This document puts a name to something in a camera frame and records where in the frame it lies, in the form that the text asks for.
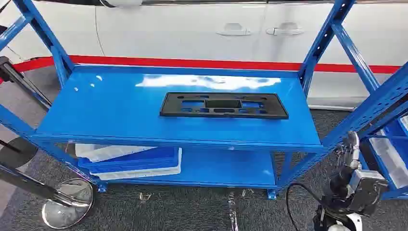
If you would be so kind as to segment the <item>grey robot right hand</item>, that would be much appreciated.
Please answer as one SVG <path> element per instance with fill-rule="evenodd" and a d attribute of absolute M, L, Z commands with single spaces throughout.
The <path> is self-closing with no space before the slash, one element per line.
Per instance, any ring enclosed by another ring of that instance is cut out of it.
<path fill-rule="evenodd" d="M 348 166 L 351 169 L 362 169 L 360 162 L 359 137 L 355 131 L 348 131 L 342 143 L 335 149 L 337 166 Z"/>

